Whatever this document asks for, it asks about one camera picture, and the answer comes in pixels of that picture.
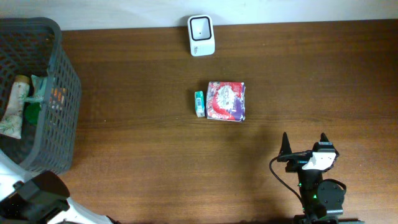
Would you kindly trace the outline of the red purple tissue pack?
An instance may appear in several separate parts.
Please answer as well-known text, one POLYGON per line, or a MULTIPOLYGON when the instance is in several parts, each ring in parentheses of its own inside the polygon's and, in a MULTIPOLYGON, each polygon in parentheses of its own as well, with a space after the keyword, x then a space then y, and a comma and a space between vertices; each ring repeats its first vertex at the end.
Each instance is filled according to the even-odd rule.
POLYGON ((245 120, 245 83, 209 82, 206 93, 206 117, 221 121, 245 120))

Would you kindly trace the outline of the small teal gum box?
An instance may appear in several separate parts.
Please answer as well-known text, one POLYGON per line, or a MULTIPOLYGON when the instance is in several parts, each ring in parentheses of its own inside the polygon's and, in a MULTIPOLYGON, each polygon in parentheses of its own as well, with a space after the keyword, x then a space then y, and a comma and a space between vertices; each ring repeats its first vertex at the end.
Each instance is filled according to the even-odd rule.
POLYGON ((206 116, 204 94, 202 91, 195 92, 195 112, 199 118, 206 116))

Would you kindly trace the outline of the orange small tissue pack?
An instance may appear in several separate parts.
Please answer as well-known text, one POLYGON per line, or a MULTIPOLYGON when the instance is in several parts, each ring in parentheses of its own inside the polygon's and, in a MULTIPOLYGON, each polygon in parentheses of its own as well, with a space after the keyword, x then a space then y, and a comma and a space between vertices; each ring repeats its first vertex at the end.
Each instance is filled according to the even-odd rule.
POLYGON ((62 110, 65 106, 65 97, 67 93, 68 91, 66 88, 53 88, 49 98, 51 108, 55 110, 62 110))

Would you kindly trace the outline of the teal wet wipes pack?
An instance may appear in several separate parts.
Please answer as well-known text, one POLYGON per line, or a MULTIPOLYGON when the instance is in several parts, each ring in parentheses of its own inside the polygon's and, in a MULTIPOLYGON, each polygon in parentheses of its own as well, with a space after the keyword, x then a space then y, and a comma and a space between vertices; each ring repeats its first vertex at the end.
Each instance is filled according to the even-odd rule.
POLYGON ((31 79, 34 87, 34 92, 32 96, 25 97, 24 102, 40 103, 44 100, 48 77, 38 77, 35 75, 31 75, 31 79))

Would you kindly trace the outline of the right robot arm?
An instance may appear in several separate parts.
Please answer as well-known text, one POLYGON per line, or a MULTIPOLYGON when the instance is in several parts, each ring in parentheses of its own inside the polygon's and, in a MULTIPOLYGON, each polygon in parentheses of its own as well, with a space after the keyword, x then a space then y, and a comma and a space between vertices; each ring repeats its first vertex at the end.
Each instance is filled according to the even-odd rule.
POLYGON ((269 168, 274 177, 293 192, 302 205, 303 215, 294 216, 294 223, 362 223, 358 219, 339 219, 343 214, 347 187, 338 180, 323 178, 323 173, 333 168, 339 155, 325 133, 321 133, 320 140, 311 150, 302 152, 293 152, 287 134, 283 134, 279 154, 270 161, 269 168), (272 170, 275 161, 286 164, 286 173, 298 175, 298 192, 272 170))

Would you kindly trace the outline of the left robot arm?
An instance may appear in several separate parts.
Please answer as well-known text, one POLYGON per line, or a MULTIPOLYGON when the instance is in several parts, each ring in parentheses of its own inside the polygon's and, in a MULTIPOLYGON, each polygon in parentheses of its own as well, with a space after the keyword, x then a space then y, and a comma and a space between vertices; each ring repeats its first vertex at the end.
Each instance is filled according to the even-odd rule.
POLYGON ((52 171, 34 175, 1 153, 1 224, 120 224, 75 202, 52 171))

